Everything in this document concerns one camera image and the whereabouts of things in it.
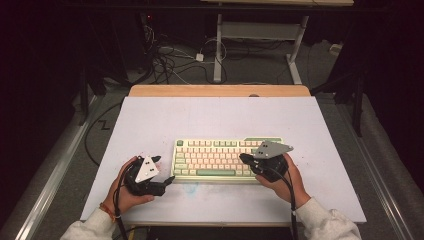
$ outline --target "table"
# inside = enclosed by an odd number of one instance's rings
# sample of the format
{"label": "table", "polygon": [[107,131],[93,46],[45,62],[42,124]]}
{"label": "table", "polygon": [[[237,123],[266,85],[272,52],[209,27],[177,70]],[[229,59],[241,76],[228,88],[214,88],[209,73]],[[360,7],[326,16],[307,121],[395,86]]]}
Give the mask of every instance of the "table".
{"label": "table", "polygon": [[[248,97],[251,94],[261,97]],[[297,85],[134,86],[122,106],[81,219],[98,207],[122,164],[134,155],[162,156],[160,174],[154,180],[163,181],[170,174],[175,139],[249,136],[283,137],[295,148],[291,156],[307,191],[324,207],[339,209],[354,222],[366,221],[315,98]],[[150,226],[291,224],[290,205],[259,184],[173,183],[162,197],[134,207],[123,220]]]}
{"label": "table", "polygon": [[[306,6],[352,6],[353,0],[203,0],[207,2],[244,3],[244,4],[277,4],[277,5],[306,5]],[[309,16],[303,16],[300,24],[275,24],[253,22],[224,22],[222,14],[218,14],[216,34],[216,57],[213,81],[221,82],[222,69],[222,38],[248,38],[271,40],[294,40],[293,51],[286,55],[287,64],[294,84],[302,84],[296,67],[296,56],[302,43]]]}

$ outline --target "wristband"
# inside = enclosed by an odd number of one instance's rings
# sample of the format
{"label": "wristband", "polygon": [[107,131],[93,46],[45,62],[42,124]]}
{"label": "wristband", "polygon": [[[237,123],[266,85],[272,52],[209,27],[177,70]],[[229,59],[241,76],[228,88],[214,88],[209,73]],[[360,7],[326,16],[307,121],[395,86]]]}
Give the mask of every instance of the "wristband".
{"label": "wristband", "polygon": [[103,212],[105,212],[105,213],[109,214],[110,218],[112,219],[112,222],[115,222],[115,220],[116,220],[116,216],[112,213],[112,211],[110,211],[110,209],[109,209],[106,205],[104,205],[103,203],[100,203],[99,208],[100,208]]}

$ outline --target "person's left hand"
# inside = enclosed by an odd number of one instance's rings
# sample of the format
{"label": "person's left hand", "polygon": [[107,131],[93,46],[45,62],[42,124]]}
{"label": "person's left hand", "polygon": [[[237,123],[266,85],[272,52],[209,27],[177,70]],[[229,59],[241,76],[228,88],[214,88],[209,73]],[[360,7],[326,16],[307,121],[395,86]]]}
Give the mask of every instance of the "person's left hand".
{"label": "person's left hand", "polygon": [[[126,162],[121,170],[119,171],[118,177],[113,181],[112,185],[110,186],[109,193],[106,196],[106,199],[103,201],[103,204],[109,208],[109,210],[112,211],[112,213],[115,213],[115,206],[113,204],[113,193],[118,187],[119,178],[124,173],[125,168],[131,164],[133,161],[137,160],[137,157],[131,158],[128,162]],[[134,196],[132,195],[128,189],[125,186],[122,186],[119,188],[119,210],[121,211],[121,214],[128,211],[130,208],[144,204],[147,202],[151,202],[155,199],[153,195],[144,195],[144,196]]]}

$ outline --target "mechanical keyboard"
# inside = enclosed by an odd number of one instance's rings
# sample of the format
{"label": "mechanical keyboard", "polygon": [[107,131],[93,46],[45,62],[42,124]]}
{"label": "mechanical keyboard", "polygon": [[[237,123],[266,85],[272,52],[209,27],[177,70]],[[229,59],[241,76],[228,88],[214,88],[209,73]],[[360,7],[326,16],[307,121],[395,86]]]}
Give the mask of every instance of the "mechanical keyboard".
{"label": "mechanical keyboard", "polygon": [[171,176],[175,182],[257,183],[241,153],[254,154],[265,140],[283,143],[279,137],[245,139],[178,139],[174,143]]}

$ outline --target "hand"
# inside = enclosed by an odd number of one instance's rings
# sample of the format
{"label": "hand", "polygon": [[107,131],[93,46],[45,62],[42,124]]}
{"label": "hand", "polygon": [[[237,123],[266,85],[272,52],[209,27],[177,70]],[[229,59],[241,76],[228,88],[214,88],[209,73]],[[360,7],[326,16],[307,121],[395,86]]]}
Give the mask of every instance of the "hand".
{"label": "hand", "polygon": [[[112,185],[110,186],[109,193],[107,194],[106,199],[103,201],[103,204],[106,205],[106,207],[108,207],[113,213],[115,213],[115,206],[113,204],[113,193],[118,187],[119,178],[124,173],[125,168],[135,160],[137,160],[137,157],[131,158],[122,166],[121,170],[119,171],[118,177],[116,177],[116,179],[113,181]],[[154,200],[153,195],[134,196],[130,192],[128,192],[128,189],[124,186],[119,189],[120,192],[118,206],[119,210],[121,211],[121,214],[125,213],[130,208],[136,205],[144,204]]]}
{"label": "hand", "polygon": [[[296,165],[294,165],[291,157],[287,153],[284,153],[283,155],[287,161],[288,172],[290,172],[290,176],[292,180],[293,191],[294,191],[295,201],[296,201],[296,208],[299,208],[303,204],[305,204],[307,201],[309,201],[311,197],[308,195],[308,193],[306,193],[305,187],[303,186],[302,176],[300,176],[299,169],[297,169]],[[287,179],[287,181],[290,183],[288,172],[284,174],[284,178]],[[271,183],[260,175],[256,175],[256,179],[265,187],[274,190],[277,196],[280,197],[281,199],[287,202],[291,202],[290,190],[283,180],[280,179],[278,181]]]}

